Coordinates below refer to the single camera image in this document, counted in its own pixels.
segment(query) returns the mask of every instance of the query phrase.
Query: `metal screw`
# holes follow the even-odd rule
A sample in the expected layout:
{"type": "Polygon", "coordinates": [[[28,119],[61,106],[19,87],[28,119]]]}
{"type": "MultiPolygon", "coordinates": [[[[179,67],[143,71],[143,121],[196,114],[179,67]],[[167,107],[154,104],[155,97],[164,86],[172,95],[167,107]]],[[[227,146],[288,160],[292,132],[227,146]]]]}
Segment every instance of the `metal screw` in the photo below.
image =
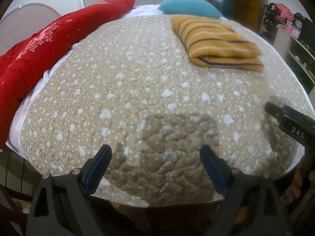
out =
{"type": "Polygon", "coordinates": [[[43,174],[43,179],[46,179],[46,178],[48,178],[49,177],[49,173],[48,172],[46,172],[45,174],[43,174]]]}
{"type": "Polygon", "coordinates": [[[233,174],[236,174],[236,175],[240,173],[240,170],[238,168],[232,168],[231,171],[233,174]]]}
{"type": "Polygon", "coordinates": [[[81,172],[81,170],[79,168],[75,168],[72,170],[72,174],[77,175],[81,172]]]}
{"type": "Polygon", "coordinates": [[[264,173],[262,174],[262,176],[263,176],[264,178],[270,178],[270,175],[269,175],[268,172],[264,172],[264,173]]]}

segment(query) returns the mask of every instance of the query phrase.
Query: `quilted beige bedspread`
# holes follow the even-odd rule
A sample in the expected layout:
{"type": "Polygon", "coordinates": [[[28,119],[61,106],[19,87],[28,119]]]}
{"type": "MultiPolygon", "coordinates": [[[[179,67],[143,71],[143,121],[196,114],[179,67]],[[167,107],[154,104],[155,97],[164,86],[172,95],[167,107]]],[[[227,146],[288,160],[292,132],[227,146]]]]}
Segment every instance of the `quilted beige bedspread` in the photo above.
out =
{"type": "Polygon", "coordinates": [[[303,148],[277,128],[264,104],[314,115],[274,49],[225,23],[259,46],[263,73],[190,63],[168,15],[99,27],[32,104],[21,133],[26,157],[56,176],[109,144],[112,161],[95,195],[138,207],[215,199],[199,159],[203,144],[244,173],[280,176],[303,148]]]}

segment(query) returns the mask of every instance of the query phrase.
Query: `black alarm clock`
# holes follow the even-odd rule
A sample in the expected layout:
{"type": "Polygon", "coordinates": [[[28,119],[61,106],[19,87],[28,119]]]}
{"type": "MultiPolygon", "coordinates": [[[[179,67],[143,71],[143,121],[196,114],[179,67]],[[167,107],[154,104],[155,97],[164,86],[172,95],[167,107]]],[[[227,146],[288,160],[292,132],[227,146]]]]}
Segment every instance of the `black alarm clock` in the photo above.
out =
{"type": "Polygon", "coordinates": [[[304,17],[300,13],[294,14],[293,26],[301,30],[304,22],[304,17]]]}

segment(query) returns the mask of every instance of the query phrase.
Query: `bed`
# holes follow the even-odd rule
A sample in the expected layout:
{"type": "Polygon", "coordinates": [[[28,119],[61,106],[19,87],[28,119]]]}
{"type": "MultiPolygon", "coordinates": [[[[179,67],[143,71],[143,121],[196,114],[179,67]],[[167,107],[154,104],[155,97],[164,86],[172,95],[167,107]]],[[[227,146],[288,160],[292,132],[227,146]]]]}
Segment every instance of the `bed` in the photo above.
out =
{"type": "Polygon", "coordinates": [[[275,49],[221,18],[262,50],[263,73],[201,68],[158,5],[137,6],[75,44],[27,95],[7,145],[53,176],[82,167],[102,144],[113,159],[95,193],[136,206],[205,203],[216,194],[200,163],[209,144],[231,167],[279,178],[304,148],[264,113],[267,101],[314,118],[275,49]]]}

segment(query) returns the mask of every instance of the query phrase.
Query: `white bed sheet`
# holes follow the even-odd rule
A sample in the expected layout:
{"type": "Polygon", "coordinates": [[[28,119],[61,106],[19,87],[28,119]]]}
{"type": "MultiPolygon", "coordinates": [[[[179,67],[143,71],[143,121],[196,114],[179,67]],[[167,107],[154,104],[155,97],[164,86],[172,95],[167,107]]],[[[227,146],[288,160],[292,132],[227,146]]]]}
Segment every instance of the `white bed sheet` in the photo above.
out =
{"type": "MultiPolygon", "coordinates": [[[[121,18],[129,18],[129,17],[134,17],[134,16],[145,16],[145,15],[162,15],[163,12],[158,9],[160,5],[141,5],[141,6],[136,6],[133,10],[122,16],[121,18]]],[[[311,104],[310,99],[308,98],[308,95],[306,91],[304,90],[303,86],[301,83],[298,81],[297,77],[293,73],[293,71],[290,69],[290,67],[284,62],[284,60],[281,58],[281,56],[278,54],[278,52],[265,40],[264,42],[266,43],[267,47],[271,50],[275,56],[279,57],[280,60],[287,66],[289,72],[291,75],[296,79],[296,81],[300,84],[303,93],[308,101],[308,104],[310,105],[314,115],[314,108],[311,104]]],[[[38,81],[34,89],[23,99],[22,103],[20,104],[17,112],[15,113],[15,116],[12,120],[11,126],[10,126],[10,131],[9,131],[9,137],[7,139],[7,146],[14,150],[18,155],[22,156],[23,158],[26,159],[24,155],[24,150],[21,146],[20,142],[20,137],[21,137],[21,130],[27,115],[27,112],[29,108],[31,107],[33,101],[37,97],[37,95],[40,93],[40,91],[44,88],[44,86],[47,84],[53,73],[57,70],[57,68],[64,62],[72,53],[73,48],[76,46],[74,44],[71,49],[49,70],[44,72],[44,76],[38,81]]],[[[290,171],[296,164],[293,164],[287,171],[290,171]]]]}

